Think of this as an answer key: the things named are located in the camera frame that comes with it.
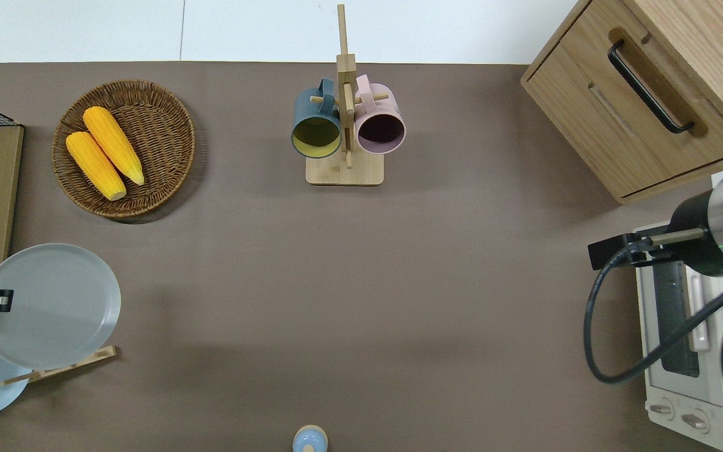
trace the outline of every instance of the pink mug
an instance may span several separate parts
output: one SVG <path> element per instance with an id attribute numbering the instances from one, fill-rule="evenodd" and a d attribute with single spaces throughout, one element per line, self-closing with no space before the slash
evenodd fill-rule
<path id="1" fill-rule="evenodd" d="M 395 151 L 404 142 L 404 118 L 392 90 L 380 83 L 370 83 L 367 75 L 356 78 L 359 90 L 356 97 L 356 142 L 362 149 L 373 154 L 387 154 Z M 387 94 L 387 99 L 374 100 L 377 94 Z"/>

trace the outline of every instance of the toaster oven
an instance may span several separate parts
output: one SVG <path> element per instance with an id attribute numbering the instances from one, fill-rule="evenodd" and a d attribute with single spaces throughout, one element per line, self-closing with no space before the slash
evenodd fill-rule
<path id="1" fill-rule="evenodd" d="M 666 224 L 636 229 L 659 234 Z M 707 277 L 681 261 L 635 269 L 643 354 L 686 317 L 723 292 L 723 277 Z M 723 450 L 723 307 L 645 371 L 649 419 Z"/>

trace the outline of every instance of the black cable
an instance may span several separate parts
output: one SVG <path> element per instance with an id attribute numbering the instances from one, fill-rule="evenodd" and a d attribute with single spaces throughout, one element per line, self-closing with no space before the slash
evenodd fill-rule
<path id="1" fill-rule="evenodd" d="M 591 343 L 591 321 L 593 320 L 593 306 L 596 303 L 596 295 L 599 294 L 599 289 L 602 286 L 604 278 L 606 277 L 606 275 L 608 275 L 611 269 L 614 269 L 620 261 L 622 261 L 628 254 L 630 254 L 630 252 L 639 251 L 640 247 L 644 245 L 645 243 L 633 242 L 624 246 L 622 249 L 619 250 L 619 252 L 614 254 L 613 257 L 608 260 L 608 263 L 605 264 L 605 266 L 596 276 L 596 280 L 593 283 L 593 289 L 591 289 L 591 294 L 587 299 L 587 307 L 585 309 L 584 335 L 585 358 L 587 360 L 587 366 L 590 367 L 594 377 L 604 383 L 623 383 L 624 381 L 637 377 L 640 372 L 645 371 L 647 367 L 651 366 L 655 363 L 655 361 L 663 357 L 663 355 L 665 355 L 666 352 L 671 349 L 671 347 L 673 347 L 680 340 L 682 340 L 682 338 L 685 338 L 689 332 L 691 332 L 695 327 L 697 327 L 700 323 L 702 323 L 708 317 L 714 314 L 714 312 L 718 311 L 721 306 L 723 306 L 722 292 L 710 303 L 707 303 L 705 307 L 700 309 L 699 312 L 695 313 L 694 315 L 683 321 L 683 323 L 681 323 L 680 326 L 677 327 L 677 329 L 674 329 L 674 331 L 671 332 L 671 334 L 666 337 L 665 340 L 660 341 L 660 345 L 657 346 L 657 348 L 649 352 L 649 354 L 646 355 L 645 358 L 638 361 L 634 366 L 630 367 L 630 369 L 626 369 L 625 371 L 620 372 L 616 375 L 606 375 L 602 373 L 599 370 L 599 367 L 596 366 L 595 361 L 593 360 L 593 348 Z"/>

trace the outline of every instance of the oven door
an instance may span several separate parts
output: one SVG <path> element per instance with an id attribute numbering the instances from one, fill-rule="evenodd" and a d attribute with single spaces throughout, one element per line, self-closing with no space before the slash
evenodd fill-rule
<path id="1" fill-rule="evenodd" d="M 643 267 L 637 275 L 645 354 L 714 297 L 703 275 L 681 261 Z M 649 367 L 648 384 L 722 406 L 719 329 L 715 315 L 701 323 Z"/>

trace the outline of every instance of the wooden cabinet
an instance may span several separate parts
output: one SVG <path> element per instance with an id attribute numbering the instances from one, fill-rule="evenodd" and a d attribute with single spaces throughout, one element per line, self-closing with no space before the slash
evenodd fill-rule
<path id="1" fill-rule="evenodd" d="M 723 0 L 580 0 L 522 85 L 620 203 L 723 170 Z"/>

